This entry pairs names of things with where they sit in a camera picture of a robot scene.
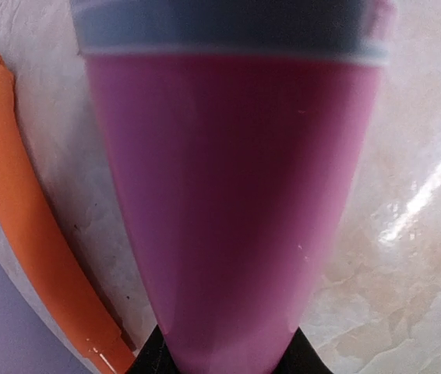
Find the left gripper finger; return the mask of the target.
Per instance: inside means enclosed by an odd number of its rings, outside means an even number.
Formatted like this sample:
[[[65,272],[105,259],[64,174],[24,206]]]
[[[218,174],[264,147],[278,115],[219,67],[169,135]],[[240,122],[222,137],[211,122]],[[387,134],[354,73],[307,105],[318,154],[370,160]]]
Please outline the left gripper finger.
[[[155,326],[126,374],[178,374],[159,326]]]

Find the orange microphone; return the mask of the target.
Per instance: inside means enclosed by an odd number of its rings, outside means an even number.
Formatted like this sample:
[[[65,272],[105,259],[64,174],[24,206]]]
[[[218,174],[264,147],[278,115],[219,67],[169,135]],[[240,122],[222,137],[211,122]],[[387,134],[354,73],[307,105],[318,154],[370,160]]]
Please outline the orange microphone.
[[[72,346],[101,373],[134,361],[45,199],[15,115],[14,77],[0,55],[0,225],[40,300]]]

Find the pink microphone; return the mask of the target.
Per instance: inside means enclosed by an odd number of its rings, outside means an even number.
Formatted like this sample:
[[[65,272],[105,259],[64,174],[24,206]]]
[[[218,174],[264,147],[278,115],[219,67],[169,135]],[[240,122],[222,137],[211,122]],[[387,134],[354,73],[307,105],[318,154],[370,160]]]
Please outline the pink microphone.
[[[392,1],[73,1],[148,299],[183,373],[272,372],[362,148]]]

